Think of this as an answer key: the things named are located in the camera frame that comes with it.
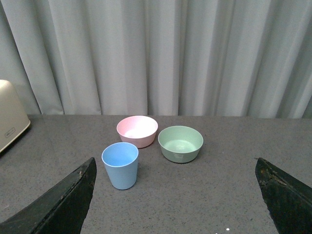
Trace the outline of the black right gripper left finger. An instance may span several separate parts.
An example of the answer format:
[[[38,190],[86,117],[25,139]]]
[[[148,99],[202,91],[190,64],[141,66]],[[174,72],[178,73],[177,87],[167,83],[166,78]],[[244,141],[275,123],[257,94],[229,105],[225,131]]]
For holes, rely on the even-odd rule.
[[[79,234],[97,176],[92,157],[30,205],[0,224],[2,234]]]

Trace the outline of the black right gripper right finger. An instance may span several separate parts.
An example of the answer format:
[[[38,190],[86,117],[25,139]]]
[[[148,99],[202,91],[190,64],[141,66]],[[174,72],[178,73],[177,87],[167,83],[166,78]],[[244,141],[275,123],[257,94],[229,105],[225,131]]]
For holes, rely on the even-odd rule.
[[[261,157],[255,175],[278,233],[310,234],[312,188]]]

